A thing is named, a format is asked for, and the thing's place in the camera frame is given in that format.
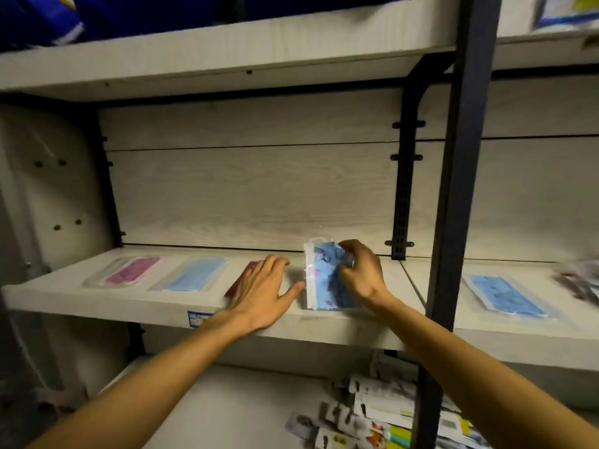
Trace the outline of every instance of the person's right hand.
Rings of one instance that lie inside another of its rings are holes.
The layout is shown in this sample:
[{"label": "person's right hand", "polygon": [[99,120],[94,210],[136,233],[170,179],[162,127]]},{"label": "person's right hand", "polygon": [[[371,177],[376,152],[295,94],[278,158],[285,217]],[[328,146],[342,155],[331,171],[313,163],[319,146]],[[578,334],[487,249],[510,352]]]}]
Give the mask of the person's right hand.
[{"label": "person's right hand", "polygon": [[390,296],[380,259],[356,239],[341,241],[339,245],[353,254],[353,268],[340,265],[340,275],[350,293],[369,305],[377,305]]}]

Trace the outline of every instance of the blue face mask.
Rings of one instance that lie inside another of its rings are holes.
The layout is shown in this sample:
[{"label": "blue face mask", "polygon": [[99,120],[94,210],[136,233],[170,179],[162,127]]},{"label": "blue face mask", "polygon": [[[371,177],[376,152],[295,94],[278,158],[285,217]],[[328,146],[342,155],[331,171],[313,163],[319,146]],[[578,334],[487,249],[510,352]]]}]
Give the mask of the blue face mask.
[{"label": "blue face mask", "polygon": [[334,242],[307,244],[306,249],[308,308],[355,307],[339,274],[340,264],[352,267],[352,255]]}]

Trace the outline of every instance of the wooden shelf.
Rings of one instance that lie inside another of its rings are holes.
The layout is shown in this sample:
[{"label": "wooden shelf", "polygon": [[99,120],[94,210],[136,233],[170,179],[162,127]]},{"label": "wooden shelf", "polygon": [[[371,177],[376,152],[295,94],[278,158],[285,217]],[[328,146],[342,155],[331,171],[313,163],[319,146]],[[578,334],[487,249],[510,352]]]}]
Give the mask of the wooden shelf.
[{"label": "wooden shelf", "polygon": [[[148,359],[131,362],[113,383]],[[198,442],[206,447],[305,448],[285,423],[294,411],[318,417],[320,404],[334,400],[324,385],[318,378],[213,365],[144,448],[197,447]]]},{"label": "wooden shelf", "polygon": [[[83,282],[117,258],[127,255],[165,256],[134,286],[97,289]],[[240,276],[248,262],[268,255],[264,251],[233,249],[182,249],[168,247],[125,247],[114,249],[83,262],[67,266],[25,284],[5,286],[2,294],[7,307],[15,310],[134,321],[174,327],[189,327],[187,311],[216,312],[227,305],[224,294]],[[304,278],[303,253],[282,253],[291,264],[281,284],[281,292]],[[205,292],[151,291],[160,279],[185,260],[202,257],[226,257],[226,268]],[[423,306],[401,265],[382,257],[389,289],[415,309]],[[376,322],[364,310],[311,311],[296,302],[271,328],[261,335],[282,339],[307,340],[340,345],[361,345],[401,350],[399,339]]]},{"label": "wooden shelf", "polygon": [[[404,76],[423,53],[454,47],[459,1],[404,0],[5,53],[0,91],[90,101]],[[537,2],[503,0],[496,69],[599,62],[597,48],[582,48],[599,22],[537,29]]]},{"label": "wooden shelf", "polygon": [[[430,260],[409,258],[402,265],[426,300]],[[551,263],[467,260],[462,274],[515,279],[559,318],[534,320],[487,311],[462,283],[454,332],[504,362],[599,370],[599,308],[573,298],[552,273]]]}]

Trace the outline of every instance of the black metal post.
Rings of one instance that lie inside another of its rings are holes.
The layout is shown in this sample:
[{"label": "black metal post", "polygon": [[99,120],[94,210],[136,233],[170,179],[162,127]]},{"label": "black metal post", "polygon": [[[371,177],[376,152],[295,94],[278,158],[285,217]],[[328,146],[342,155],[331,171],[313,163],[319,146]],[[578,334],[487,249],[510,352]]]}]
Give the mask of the black metal post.
[{"label": "black metal post", "polygon": [[[453,331],[501,0],[460,0],[426,316]],[[434,449],[443,390],[421,368],[413,449]]]},{"label": "black metal post", "polygon": [[424,55],[408,74],[402,88],[401,120],[393,124],[394,128],[400,129],[400,149],[398,154],[391,156],[391,160],[397,161],[393,239],[385,242],[391,246],[391,258],[394,260],[405,260],[406,247],[413,245],[407,236],[414,161],[421,159],[415,155],[416,128],[426,125],[426,122],[418,120],[418,106],[430,84],[439,80],[453,64],[453,56],[453,52]]}]

